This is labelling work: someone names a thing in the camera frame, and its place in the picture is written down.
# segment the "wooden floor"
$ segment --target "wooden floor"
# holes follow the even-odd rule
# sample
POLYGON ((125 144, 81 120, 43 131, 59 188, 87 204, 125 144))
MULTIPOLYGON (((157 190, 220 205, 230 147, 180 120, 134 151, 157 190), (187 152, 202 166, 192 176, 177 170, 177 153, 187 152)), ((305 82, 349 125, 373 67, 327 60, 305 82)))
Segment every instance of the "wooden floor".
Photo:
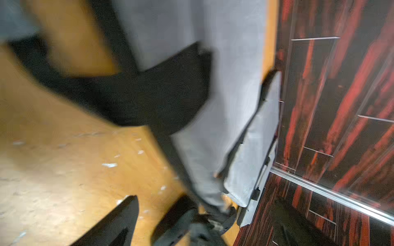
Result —
MULTIPOLYGON (((276 17, 276 2, 268 18, 276 17)), ((84 1, 29 0, 27 8, 63 72, 116 72, 84 1)), ((267 40, 263 73, 273 66, 275 28, 267 40)), ((139 200, 132 245, 147 246, 183 193, 148 128, 115 127, 49 93, 0 47, 0 246, 69 245, 127 195, 139 200)), ((234 225, 224 235, 228 245, 238 231, 234 225)))

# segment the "wall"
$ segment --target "wall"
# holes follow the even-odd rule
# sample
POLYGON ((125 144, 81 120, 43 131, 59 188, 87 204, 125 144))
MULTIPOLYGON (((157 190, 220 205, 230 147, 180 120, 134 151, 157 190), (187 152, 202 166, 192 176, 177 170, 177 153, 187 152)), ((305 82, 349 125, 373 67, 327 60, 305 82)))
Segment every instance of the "wall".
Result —
MULTIPOLYGON (((284 77, 274 165, 390 213, 393 41, 394 1, 281 1, 275 65, 284 77)), ((389 226, 272 174, 253 224, 241 228, 235 245, 274 244, 269 210, 276 197, 339 245, 393 241, 389 226)))

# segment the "dark red wall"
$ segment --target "dark red wall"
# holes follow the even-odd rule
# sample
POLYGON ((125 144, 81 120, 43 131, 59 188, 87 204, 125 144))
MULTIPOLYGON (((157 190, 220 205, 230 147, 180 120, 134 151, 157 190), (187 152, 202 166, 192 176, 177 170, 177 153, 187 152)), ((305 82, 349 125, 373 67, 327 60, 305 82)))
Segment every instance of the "dark red wall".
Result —
MULTIPOLYGON (((275 166, 394 213, 393 44, 394 0, 281 0, 275 166)), ((390 227, 275 175, 236 245, 272 243, 278 196, 339 245, 391 245, 390 227)))

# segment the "silver metal rail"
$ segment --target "silver metal rail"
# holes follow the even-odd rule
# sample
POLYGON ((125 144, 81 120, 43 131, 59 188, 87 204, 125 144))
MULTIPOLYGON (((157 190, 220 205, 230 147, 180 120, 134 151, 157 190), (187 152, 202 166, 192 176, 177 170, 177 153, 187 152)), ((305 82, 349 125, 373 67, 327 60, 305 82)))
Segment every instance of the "silver metal rail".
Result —
POLYGON ((277 168, 275 166, 272 166, 270 172, 290 182, 300 185, 308 190, 316 192, 328 199, 338 202, 346 207, 349 207, 365 215, 368 215, 369 217, 372 217, 376 220, 380 220, 381 222, 384 222, 390 226, 394 226, 394 216, 387 212, 371 207, 370 205, 364 202, 355 200, 347 195, 327 189, 321 185, 315 184, 309 180, 306 180, 289 172, 283 171, 282 169, 277 168))

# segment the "grey fabric cover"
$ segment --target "grey fabric cover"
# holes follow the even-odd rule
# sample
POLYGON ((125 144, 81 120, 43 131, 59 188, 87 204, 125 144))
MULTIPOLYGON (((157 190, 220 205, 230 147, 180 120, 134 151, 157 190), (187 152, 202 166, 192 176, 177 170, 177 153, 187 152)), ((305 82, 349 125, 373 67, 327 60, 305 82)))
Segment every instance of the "grey fabric cover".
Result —
POLYGON ((202 41, 214 52, 208 102, 172 140, 194 188, 223 206, 214 178, 257 107, 266 0, 114 0, 141 69, 202 41))
POLYGON ((281 78, 281 72, 276 72, 270 81, 266 97, 246 131, 224 182, 229 196, 241 207, 249 203, 278 127, 281 78))
POLYGON ((265 187, 265 184, 268 179, 269 171, 271 170, 271 167, 272 167, 273 162, 275 160, 277 145, 278 145, 278 140, 275 141, 271 150, 269 151, 269 154, 268 154, 269 162, 267 165, 263 166, 263 169, 260 173, 257 184, 255 186, 255 188, 259 188, 259 190, 260 190, 260 194, 259 194, 258 198, 256 200, 251 199, 249 201, 249 204, 247 205, 247 207, 241 208, 240 215, 237 220, 237 224, 240 227, 249 225, 253 221, 253 217, 255 216, 255 213, 256 213, 256 210, 258 207, 258 203, 260 201, 261 196, 264 193, 264 187, 265 187))
POLYGON ((32 36, 38 30, 23 12, 20 0, 0 0, 0 43, 32 36))

